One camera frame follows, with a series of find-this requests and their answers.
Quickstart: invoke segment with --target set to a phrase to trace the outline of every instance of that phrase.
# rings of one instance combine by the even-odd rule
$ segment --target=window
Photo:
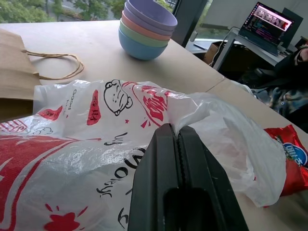
[[[126,0],[0,0],[0,23],[117,20]],[[173,11],[177,0],[154,0]]]
[[[228,33],[226,26],[210,25],[205,23],[205,17],[213,0],[208,0],[202,15],[197,23],[195,32],[197,32],[196,40],[200,39],[224,39]]]

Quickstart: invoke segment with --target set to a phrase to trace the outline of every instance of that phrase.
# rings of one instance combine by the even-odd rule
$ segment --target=laptop screen
[[[248,30],[264,40],[279,45],[280,38],[291,27],[293,21],[282,13],[258,2],[242,29]]]

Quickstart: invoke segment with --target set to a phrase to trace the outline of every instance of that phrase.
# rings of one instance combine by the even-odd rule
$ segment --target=white plastic bag
[[[211,94],[75,80],[37,86],[34,112],[0,124],[0,229],[126,230],[134,171],[164,123],[193,127],[257,206],[286,178],[280,145]]]

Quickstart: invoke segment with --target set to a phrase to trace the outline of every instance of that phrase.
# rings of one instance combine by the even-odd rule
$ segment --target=beige table
[[[263,128],[290,124],[173,41],[170,41],[165,52],[156,60],[143,62],[129,57],[119,44],[118,25],[119,21],[109,21],[1,24],[0,27],[21,35],[25,47],[30,51],[76,54],[86,66],[86,70],[77,78],[87,81],[114,78],[152,81],[179,92],[208,91],[236,105]],[[41,75],[49,77],[61,77],[75,65],[66,60],[36,58],[33,59],[33,64]],[[53,84],[54,81],[42,83]],[[307,134],[298,128],[296,130],[308,148]],[[308,229],[307,208],[300,195],[281,198],[270,208],[256,208],[242,194],[237,194],[237,199],[251,231]]]

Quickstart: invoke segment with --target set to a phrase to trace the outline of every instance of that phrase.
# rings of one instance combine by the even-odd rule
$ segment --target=brown paper bag
[[[32,114],[40,81],[25,51],[19,35],[0,29],[0,121]]]

